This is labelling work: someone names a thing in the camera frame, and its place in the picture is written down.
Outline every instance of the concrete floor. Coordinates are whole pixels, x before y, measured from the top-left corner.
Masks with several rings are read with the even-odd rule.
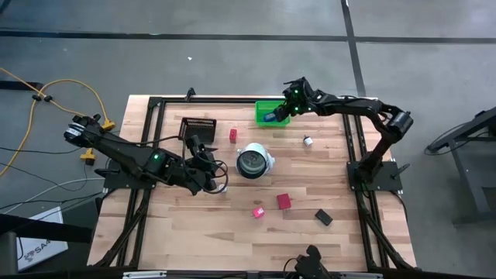
[[[357,36],[495,37],[491,0],[349,0]],[[339,0],[17,0],[0,15],[0,28],[129,33],[268,34],[345,36]],[[400,163],[409,229],[418,266],[425,270],[493,277],[496,226],[453,228],[451,220],[473,210],[450,155],[427,157],[423,148],[440,133],[495,105],[494,45],[359,43],[368,96],[412,111],[415,124],[393,147]],[[94,87],[120,126],[131,94],[274,95],[283,82],[306,76],[314,88],[356,95],[348,43],[191,40],[75,40],[0,38],[0,67],[46,83],[75,78]],[[100,112],[80,86],[56,85],[56,100],[88,114]],[[29,92],[2,91],[0,146],[16,148],[25,132]],[[38,105],[25,149],[73,149],[62,133],[71,115]],[[0,152],[7,163],[12,153]],[[14,166],[58,183],[83,178],[79,153],[22,153]],[[99,157],[97,165],[105,162]],[[91,168],[88,176],[95,177]],[[9,170],[0,178],[0,206],[23,201],[51,184]],[[99,191],[88,182],[79,192],[54,190],[43,199]],[[24,205],[29,216],[53,206]]]

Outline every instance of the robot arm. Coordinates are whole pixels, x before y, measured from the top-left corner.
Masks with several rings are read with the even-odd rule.
[[[366,182],[371,182],[379,169],[383,155],[392,144],[397,143],[413,124],[410,112],[387,105],[379,100],[355,97],[337,97],[319,89],[313,90],[305,78],[290,81],[289,87],[283,91],[286,100],[272,113],[266,115],[266,121],[278,122],[288,116],[296,116],[314,112],[319,116],[336,113],[366,116],[372,121],[375,129],[381,134],[381,140],[374,150],[368,152],[359,163],[358,174]]]
[[[193,195],[202,189],[212,191],[217,188],[213,178],[219,167],[197,136],[186,140],[193,157],[183,160],[163,148],[138,146],[109,133],[98,124],[99,118],[100,115],[94,118],[75,116],[64,133],[65,140],[75,146],[95,148],[118,163],[120,169],[133,179],[181,186]]]

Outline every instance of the red block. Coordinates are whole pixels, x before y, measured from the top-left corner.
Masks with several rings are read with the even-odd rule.
[[[279,204],[279,209],[286,209],[291,207],[291,200],[288,194],[282,194],[277,196],[277,203]]]
[[[231,129],[231,132],[229,133],[229,140],[231,143],[236,143],[236,135],[238,134],[238,131],[236,129]]]
[[[261,208],[261,207],[259,207],[259,208],[255,208],[255,209],[253,210],[253,215],[254,215],[254,216],[255,216],[255,218],[257,218],[257,219],[258,219],[258,218],[260,218],[260,217],[262,217],[262,216],[264,216],[264,214],[265,214],[265,211],[264,211],[264,209],[263,209],[263,208]]]

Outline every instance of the wooden tabletop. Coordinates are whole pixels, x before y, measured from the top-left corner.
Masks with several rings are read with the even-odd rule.
[[[129,97],[120,132],[124,139],[140,141],[148,98]],[[157,185],[146,219],[140,269],[282,270],[286,260],[305,254],[307,246],[314,244],[328,270],[366,270],[357,203],[347,185],[349,158],[341,115],[306,114],[291,118],[283,129],[263,129],[254,122],[254,104],[167,104],[161,137],[177,135],[183,117],[217,119],[212,147],[219,148],[215,158],[229,166],[228,191],[192,196],[184,188]],[[238,131],[236,144],[229,142],[232,128]],[[152,124],[150,139],[154,130]],[[363,130],[372,149],[381,136],[366,118]],[[304,146],[304,135],[313,139],[312,146]],[[264,145],[276,162],[269,174],[249,180],[236,172],[236,150],[253,142]],[[175,139],[160,147],[181,153],[181,142]],[[276,196],[283,193],[291,198],[290,209],[278,209]],[[128,198],[129,190],[122,189],[104,200],[89,264],[100,260],[121,233]],[[377,200],[384,233],[415,265],[400,202],[388,192],[378,192]],[[252,210],[259,206],[266,213],[255,219]],[[320,208],[334,219],[330,226],[314,217]],[[131,239],[126,260],[134,234]],[[371,239],[379,263],[377,242]]]

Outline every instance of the yellow cable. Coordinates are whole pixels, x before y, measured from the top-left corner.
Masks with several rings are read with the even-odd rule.
[[[25,82],[24,80],[22,80],[20,77],[17,77],[13,73],[7,71],[6,69],[0,68],[0,71],[3,71],[6,74],[8,74],[9,76],[11,76],[11,77],[15,78],[16,80],[22,82],[25,86],[31,88],[33,91],[37,92],[38,95],[41,95],[43,97],[46,97],[46,95],[43,92],[49,86],[51,86],[53,84],[60,83],[60,82],[74,82],[74,83],[77,83],[77,84],[81,84],[81,85],[85,86],[88,90],[90,90],[91,92],[93,92],[93,94],[95,94],[96,98],[98,99],[98,102],[100,103],[100,106],[102,107],[103,117],[105,118],[105,122],[110,122],[110,120],[107,118],[107,112],[105,110],[105,106],[103,105],[103,102],[100,99],[100,96],[98,95],[98,93],[93,88],[91,88],[89,85],[85,84],[82,81],[71,80],[71,79],[62,79],[62,80],[57,80],[57,81],[51,81],[51,82],[45,84],[40,90],[38,90],[38,89],[34,88],[33,86],[31,86],[30,84],[28,84],[27,82]],[[22,149],[22,147],[24,146],[24,143],[26,142],[26,140],[27,140],[27,138],[29,136],[29,133],[31,133],[31,125],[33,123],[34,108],[36,106],[36,103],[37,103],[37,101],[33,101],[33,104],[31,105],[31,111],[29,112],[28,129],[26,130],[26,134],[24,135],[24,138],[22,139],[21,143],[19,144],[19,147],[17,148],[17,150],[21,150]],[[84,116],[84,114],[82,114],[80,112],[76,112],[76,111],[73,111],[73,110],[64,108],[63,106],[57,104],[55,101],[50,101],[50,103],[54,104],[56,107],[58,107],[59,109],[65,111],[65,112],[69,112],[71,114],[75,114],[75,115],[79,115],[79,116]],[[12,158],[10,158],[10,161],[7,164],[8,166],[14,162],[14,160],[17,157],[17,155],[19,155],[19,151],[16,151],[14,153],[14,155],[12,155]],[[3,168],[3,170],[0,171],[0,177],[7,171],[7,169],[9,168],[8,166],[5,166]]]

